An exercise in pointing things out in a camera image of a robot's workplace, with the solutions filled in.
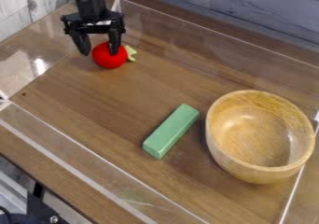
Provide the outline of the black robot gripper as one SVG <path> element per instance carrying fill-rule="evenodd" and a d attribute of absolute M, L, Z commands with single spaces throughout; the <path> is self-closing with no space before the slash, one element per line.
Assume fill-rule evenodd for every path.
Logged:
<path fill-rule="evenodd" d="M 108 11 L 96 20 L 84 20 L 78 13 L 62 15 L 65 34 L 70 36 L 78 52 L 86 56 L 90 51 L 90 41 L 86 34 L 108 34 L 109 54 L 116 55 L 121 46 L 121 34 L 125 32 L 124 15 Z"/>

